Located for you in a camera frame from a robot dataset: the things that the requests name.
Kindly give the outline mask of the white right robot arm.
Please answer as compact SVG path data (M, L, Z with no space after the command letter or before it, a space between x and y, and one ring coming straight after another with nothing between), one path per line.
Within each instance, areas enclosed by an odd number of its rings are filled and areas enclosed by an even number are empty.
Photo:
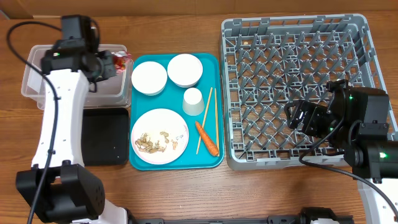
M328 105L295 100L285 105L290 129L316 137L299 162L357 180L368 223L397 223L397 141L389 134L388 94L378 88L355 87L348 80L328 82ZM305 161L327 142L352 171Z

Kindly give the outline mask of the white cup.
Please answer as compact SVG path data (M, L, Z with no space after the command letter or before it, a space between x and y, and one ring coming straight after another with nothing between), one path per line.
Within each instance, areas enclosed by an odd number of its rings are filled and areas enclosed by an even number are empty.
M201 91L197 88L188 88L183 95L183 111L190 116L197 116L204 110L204 101Z

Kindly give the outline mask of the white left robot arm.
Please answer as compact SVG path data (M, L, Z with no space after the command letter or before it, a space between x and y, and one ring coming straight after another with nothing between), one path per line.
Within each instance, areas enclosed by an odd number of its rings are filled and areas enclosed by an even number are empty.
M59 31L62 38L37 69L45 80L40 141L31 168L17 173L16 188L30 206L29 218L44 223L134 223L128 209L106 199L81 153L87 94L116 76L114 56L99 49L100 29L88 16L63 16Z

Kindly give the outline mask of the pink bowl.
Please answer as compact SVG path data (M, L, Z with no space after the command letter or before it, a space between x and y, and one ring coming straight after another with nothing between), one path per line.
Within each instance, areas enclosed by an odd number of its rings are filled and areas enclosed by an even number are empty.
M169 78L179 87L194 86L203 74L203 65L192 54L179 54L173 57L167 65Z

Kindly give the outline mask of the pale green bowl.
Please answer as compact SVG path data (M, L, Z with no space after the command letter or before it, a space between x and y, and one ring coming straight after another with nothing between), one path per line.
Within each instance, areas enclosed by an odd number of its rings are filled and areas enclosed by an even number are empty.
M133 69L131 81L133 87L147 96L159 94L167 83L167 71L158 62L143 62Z

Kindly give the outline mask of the red foil wrapper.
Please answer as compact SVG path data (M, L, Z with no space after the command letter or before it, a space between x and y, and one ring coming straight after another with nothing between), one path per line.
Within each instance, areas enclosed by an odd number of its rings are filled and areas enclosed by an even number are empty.
M130 53L126 51L113 52L113 63L117 73L125 71L131 61Z

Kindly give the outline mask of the white plate with food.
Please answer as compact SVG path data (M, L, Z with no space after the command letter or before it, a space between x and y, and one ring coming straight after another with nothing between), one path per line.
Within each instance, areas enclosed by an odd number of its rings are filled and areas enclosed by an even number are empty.
M132 151L152 165L164 165L177 160L186 150L189 130L176 112L158 108L140 116L131 130Z

